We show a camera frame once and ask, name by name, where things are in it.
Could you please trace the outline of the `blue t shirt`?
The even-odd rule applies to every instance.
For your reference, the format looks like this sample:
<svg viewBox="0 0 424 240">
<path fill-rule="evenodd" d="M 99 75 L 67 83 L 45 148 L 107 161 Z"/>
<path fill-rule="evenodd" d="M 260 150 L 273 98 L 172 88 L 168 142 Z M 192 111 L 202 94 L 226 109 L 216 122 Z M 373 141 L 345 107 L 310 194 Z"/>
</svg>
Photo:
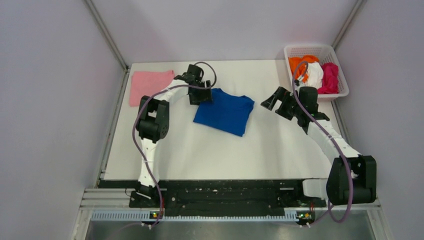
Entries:
<svg viewBox="0 0 424 240">
<path fill-rule="evenodd" d="M 211 94 L 213 101 L 199 105 L 193 122 L 242 137 L 255 101 L 246 95 L 228 94 L 220 88 L 213 88 Z"/>
</svg>

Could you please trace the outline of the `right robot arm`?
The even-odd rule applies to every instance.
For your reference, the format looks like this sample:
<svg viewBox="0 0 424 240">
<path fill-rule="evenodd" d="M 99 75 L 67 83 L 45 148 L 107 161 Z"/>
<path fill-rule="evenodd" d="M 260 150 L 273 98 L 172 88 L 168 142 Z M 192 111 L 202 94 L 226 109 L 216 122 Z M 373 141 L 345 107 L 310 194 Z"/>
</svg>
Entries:
<svg viewBox="0 0 424 240">
<path fill-rule="evenodd" d="M 299 206 L 307 206 L 313 198 L 329 200 L 335 206 L 373 203 L 377 198 L 377 162 L 371 155 L 362 155 L 337 133 L 328 116 L 319 111 L 318 90 L 310 86 L 290 92 L 284 87 L 277 90 L 260 105 L 292 120 L 319 146 L 331 163 L 327 178 L 311 178 L 293 192 Z"/>
</svg>

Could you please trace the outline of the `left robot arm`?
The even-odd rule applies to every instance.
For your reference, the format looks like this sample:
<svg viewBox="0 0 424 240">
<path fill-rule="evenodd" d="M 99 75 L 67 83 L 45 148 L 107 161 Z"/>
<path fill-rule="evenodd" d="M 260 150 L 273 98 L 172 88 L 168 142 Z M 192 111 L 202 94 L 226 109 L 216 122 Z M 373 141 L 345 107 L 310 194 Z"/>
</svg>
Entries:
<svg viewBox="0 0 424 240">
<path fill-rule="evenodd" d="M 190 105 L 212 102 L 212 88 L 217 83 L 217 74 L 211 68 L 213 80 L 204 80 L 203 62 L 189 64 L 187 71 L 176 75 L 164 88 L 140 99 L 135 122 L 132 127 L 133 142 L 141 154 L 141 169 L 137 180 L 136 194 L 149 207 L 165 207 L 159 186 L 156 153 L 159 141 L 170 129 L 170 107 L 182 97 L 188 96 Z"/>
</svg>

